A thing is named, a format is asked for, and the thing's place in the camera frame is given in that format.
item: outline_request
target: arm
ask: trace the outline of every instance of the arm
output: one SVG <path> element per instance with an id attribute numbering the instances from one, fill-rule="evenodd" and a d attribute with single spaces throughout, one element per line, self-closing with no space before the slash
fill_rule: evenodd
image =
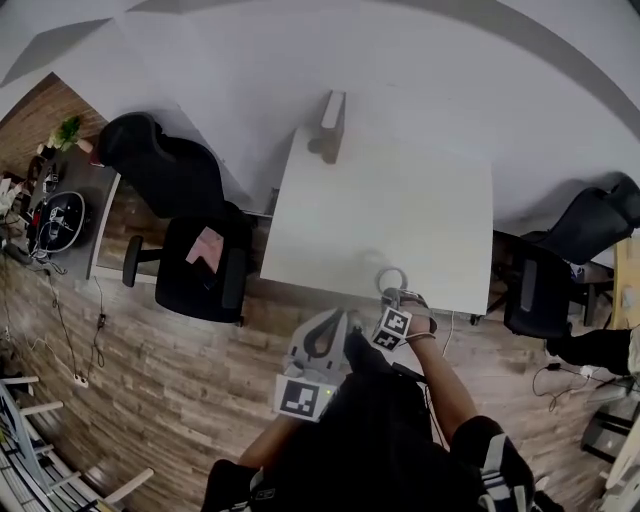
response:
<path id="1" fill-rule="evenodd" d="M 429 319 L 415 315 L 409 326 L 409 334 L 429 331 Z M 478 415 L 471 395 L 442 357 L 440 349 L 431 337 L 419 337 L 410 342 L 431 393 L 433 410 L 444 437 L 451 445 L 458 427 Z"/>
<path id="2" fill-rule="evenodd" d="M 238 460 L 238 465 L 255 469 L 273 465 L 286 443 L 298 427 L 302 425 L 303 421 L 283 414 L 278 415 L 264 432 L 251 443 L 249 448 L 244 451 Z"/>

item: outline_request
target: electrical outlet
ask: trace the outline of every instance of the electrical outlet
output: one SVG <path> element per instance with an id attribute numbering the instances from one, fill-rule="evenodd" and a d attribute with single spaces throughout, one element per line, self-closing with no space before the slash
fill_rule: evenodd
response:
<path id="1" fill-rule="evenodd" d="M 81 388 L 86 389 L 89 387 L 89 381 L 84 377 L 80 377 L 80 375 L 77 375 L 77 374 L 73 376 L 73 383 L 76 386 L 80 386 Z"/>

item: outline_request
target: hand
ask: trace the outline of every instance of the hand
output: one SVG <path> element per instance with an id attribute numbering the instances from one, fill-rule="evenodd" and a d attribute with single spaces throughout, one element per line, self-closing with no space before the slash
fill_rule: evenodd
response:
<path id="1" fill-rule="evenodd" d="M 421 332 L 431 332 L 431 320 L 426 316 L 413 315 L 409 323 L 409 335 Z"/>

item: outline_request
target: cable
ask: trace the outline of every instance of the cable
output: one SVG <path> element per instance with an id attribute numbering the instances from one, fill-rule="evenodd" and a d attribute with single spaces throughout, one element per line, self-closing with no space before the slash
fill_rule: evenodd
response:
<path id="1" fill-rule="evenodd" d="M 58 296 L 56 295 L 56 291 L 53 289 L 53 282 L 51 281 L 51 272 L 46 273 L 49 278 L 49 288 L 51 288 L 51 293 L 53 294 L 53 301 L 51 302 L 51 306 L 53 309 L 58 311 L 58 316 L 60 317 L 60 325 L 62 325 L 62 329 L 64 330 L 64 335 L 67 339 L 67 345 L 69 345 L 69 350 L 71 350 L 71 360 L 73 361 L 73 374 L 78 375 L 78 368 L 76 366 L 76 355 L 73 351 L 73 345 L 71 344 L 71 338 L 69 338 L 69 333 L 67 331 L 67 326 L 64 324 L 64 318 L 62 318 L 62 310 L 60 309 L 60 301 L 58 300 Z"/>
<path id="2" fill-rule="evenodd" d="M 100 349 L 100 347 L 98 346 L 97 340 L 98 340 L 98 334 L 104 327 L 105 322 L 107 320 L 107 317 L 104 314 L 104 308 L 103 308 L 103 302 L 102 302 L 102 299 L 103 299 L 102 287 L 98 282 L 98 278 L 96 276 L 93 276 L 93 278 L 95 279 L 96 284 L 98 285 L 98 290 L 100 290 L 100 316 L 98 317 L 98 323 L 96 324 L 96 333 L 93 336 L 93 343 L 91 345 L 91 359 L 89 360 L 89 368 L 87 369 L 87 380 L 89 380 L 89 377 L 91 376 L 91 369 L 93 368 L 94 353 L 97 354 L 96 362 L 98 364 L 98 367 L 104 368 L 104 354 Z"/>
<path id="3" fill-rule="evenodd" d="M 47 347 L 51 353 L 53 354 L 53 357 L 56 359 L 56 361 L 58 362 L 59 365 L 64 366 L 65 369 L 71 374 L 71 377 L 74 377 L 74 373 L 69 369 L 69 367 L 64 364 L 64 362 L 58 357 L 58 355 L 55 353 L 55 351 L 51 348 L 51 346 L 44 341 L 42 338 L 36 338 L 36 341 L 33 342 L 33 345 L 31 345 L 29 347 L 30 351 L 33 351 L 36 348 L 36 345 L 38 344 L 38 342 L 41 342 L 45 347 Z"/>
<path id="4" fill-rule="evenodd" d="M 547 370 L 549 372 L 563 371 L 563 372 L 566 372 L 566 373 L 571 373 L 573 375 L 579 375 L 580 377 L 584 377 L 586 379 L 586 381 L 580 387 L 577 387 L 577 388 L 568 387 L 567 389 L 565 389 L 561 393 L 558 393 L 557 395 L 554 395 L 553 393 L 549 393 L 549 392 L 538 393 L 536 391 L 536 378 L 538 377 L 540 372 L 542 372 L 543 370 Z M 556 405 L 558 403 L 558 398 L 560 398 L 562 395 L 564 395 L 565 393 L 568 393 L 570 391 L 578 391 L 578 390 L 584 388 L 589 383 L 590 380 L 594 380 L 596 382 L 602 382 L 603 384 L 609 384 L 610 386 L 617 386 L 617 387 L 620 387 L 620 388 L 629 389 L 628 385 L 627 386 L 623 386 L 622 384 L 616 384 L 615 382 L 612 382 L 611 380 L 607 381 L 607 380 L 597 379 L 593 375 L 585 377 L 581 373 L 574 372 L 573 370 L 568 370 L 566 368 L 562 368 L 562 366 L 560 366 L 560 363 L 551 363 L 551 364 L 549 364 L 547 366 L 543 366 L 542 368 L 540 368 L 535 373 L 535 375 L 533 376 L 533 380 L 531 381 L 531 390 L 533 391 L 533 394 L 536 395 L 536 396 L 539 396 L 539 397 L 550 396 L 550 397 L 552 397 L 551 402 L 549 403 L 549 412 L 553 412 L 553 410 L 556 408 Z"/>
<path id="5" fill-rule="evenodd" d="M 449 342 L 451 341 L 451 335 L 453 334 L 453 315 L 454 312 L 451 312 L 451 329 L 449 329 L 449 336 L 447 337 L 447 341 L 444 344 L 444 348 L 442 349 L 442 357 L 447 353 L 447 347 L 449 346 Z"/>

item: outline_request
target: desk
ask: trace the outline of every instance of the desk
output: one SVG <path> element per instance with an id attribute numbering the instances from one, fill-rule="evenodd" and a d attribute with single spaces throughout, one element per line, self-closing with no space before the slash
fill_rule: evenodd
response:
<path id="1" fill-rule="evenodd" d="M 640 238 L 627 238 L 614 249 L 613 310 L 611 329 L 632 329 L 640 325 Z M 623 305 L 625 289 L 633 290 L 631 307 Z"/>
<path id="2" fill-rule="evenodd" d="M 90 165 L 89 155 L 77 146 L 71 147 L 64 153 L 57 151 L 53 160 L 45 164 L 38 177 L 29 203 L 30 208 L 35 208 L 44 195 L 42 182 L 51 163 L 56 164 L 60 173 L 60 181 L 53 193 L 78 192 L 85 200 L 90 220 L 84 232 L 69 249 L 49 256 L 51 261 L 66 268 L 76 279 L 89 279 L 120 175 L 110 167 Z"/>
<path id="3" fill-rule="evenodd" d="M 336 165 L 296 131 L 260 277 L 379 298 L 393 265 L 437 309 L 484 314 L 491 271 L 491 167 L 347 126 Z"/>

